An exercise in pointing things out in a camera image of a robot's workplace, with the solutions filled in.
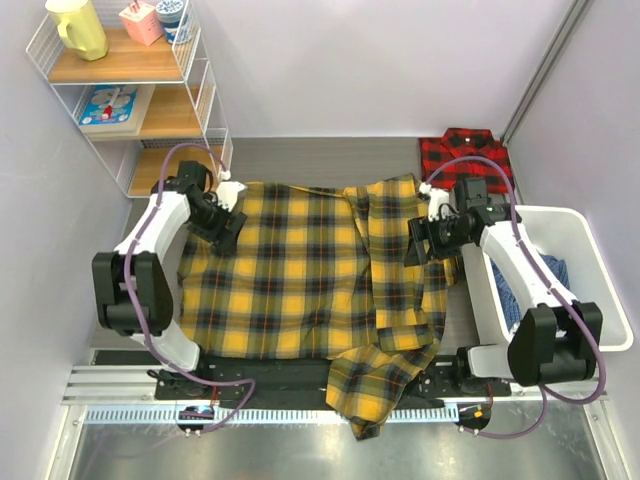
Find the yellow plaid long sleeve shirt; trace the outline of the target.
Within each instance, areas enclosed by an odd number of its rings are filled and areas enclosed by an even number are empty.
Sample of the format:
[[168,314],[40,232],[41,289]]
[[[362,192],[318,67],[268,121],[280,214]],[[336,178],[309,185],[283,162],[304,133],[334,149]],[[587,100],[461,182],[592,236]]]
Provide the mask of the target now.
[[233,254],[189,235],[179,324],[221,357],[326,359],[325,400],[354,436],[378,436],[436,357],[457,258],[405,267],[424,216],[410,174],[340,190],[252,182]]

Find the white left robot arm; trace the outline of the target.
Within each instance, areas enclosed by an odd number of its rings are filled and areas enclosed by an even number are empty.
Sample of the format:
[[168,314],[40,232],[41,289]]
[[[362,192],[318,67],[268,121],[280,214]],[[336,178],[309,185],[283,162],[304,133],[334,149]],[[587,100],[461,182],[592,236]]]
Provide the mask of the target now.
[[209,191],[200,174],[169,178],[156,185],[130,234],[92,260],[101,327],[144,345],[180,372],[178,386],[193,399],[211,391],[213,375],[198,365],[201,349],[178,325],[164,259],[183,228],[218,253],[232,252],[246,221],[240,203],[247,190],[241,182],[224,180]]

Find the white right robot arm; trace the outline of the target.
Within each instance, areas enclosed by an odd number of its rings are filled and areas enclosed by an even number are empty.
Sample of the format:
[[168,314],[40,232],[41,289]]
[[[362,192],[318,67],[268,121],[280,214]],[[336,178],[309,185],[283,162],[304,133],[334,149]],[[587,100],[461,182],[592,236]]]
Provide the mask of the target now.
[[418,195],[427,200],[428,213],[408,222],[405,265],[444,260],[475,245],[496,264],[522,315],[507,344],[469,349],[468,360],[451,371],[455,389],[475,394],[499,369],[522,386],[592,378],[602,312],[593,302],[579,301],[552,274],[514,205],[494,202],[479,178],[458,182],[453,192],[423,182]]

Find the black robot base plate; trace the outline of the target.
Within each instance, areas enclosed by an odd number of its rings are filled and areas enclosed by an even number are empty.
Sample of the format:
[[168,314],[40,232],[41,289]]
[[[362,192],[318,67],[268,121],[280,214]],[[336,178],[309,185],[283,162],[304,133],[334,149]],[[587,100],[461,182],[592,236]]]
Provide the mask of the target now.
[[[250,408],[327,407],[327,360],[259,361],[205,356],[196,374],[219,385],[202,385],[166,368],[152,367],[147,371],[147,375],[156,381],[154,398],[157,400],[211,400],[232,407],[248,390],[242,381],[253,378],[256,387],[248,402]],[[435,404],[446,398],[485,395],[506,398],[511,395],[511,388],[505,380],[472,376],[458,355],[439,355],[408,383],[400,397],[400,405]]]

